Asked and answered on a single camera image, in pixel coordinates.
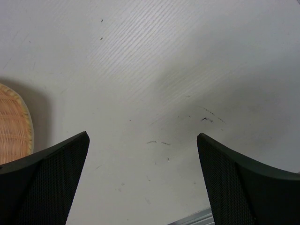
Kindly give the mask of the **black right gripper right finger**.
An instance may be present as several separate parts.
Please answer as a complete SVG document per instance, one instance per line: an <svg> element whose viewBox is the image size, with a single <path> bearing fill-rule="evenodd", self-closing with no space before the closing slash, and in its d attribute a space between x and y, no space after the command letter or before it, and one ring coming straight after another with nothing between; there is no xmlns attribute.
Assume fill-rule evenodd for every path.
<svg viewBox="0 0 300 225"><path fill-rule="evenodd" d="M201 169L217 225L298 225L300 175L242 155L201 133Z"/></svg>

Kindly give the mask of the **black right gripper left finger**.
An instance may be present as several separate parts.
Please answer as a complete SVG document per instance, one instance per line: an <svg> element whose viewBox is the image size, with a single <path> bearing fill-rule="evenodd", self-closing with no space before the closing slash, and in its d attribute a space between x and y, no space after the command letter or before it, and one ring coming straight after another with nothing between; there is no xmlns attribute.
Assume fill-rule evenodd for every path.
<svg viewBox="0 0 300 225"><path fill-rule="evenodd" d="M64 225L89 149L81 132L0 166L2 225Z"/></svg>

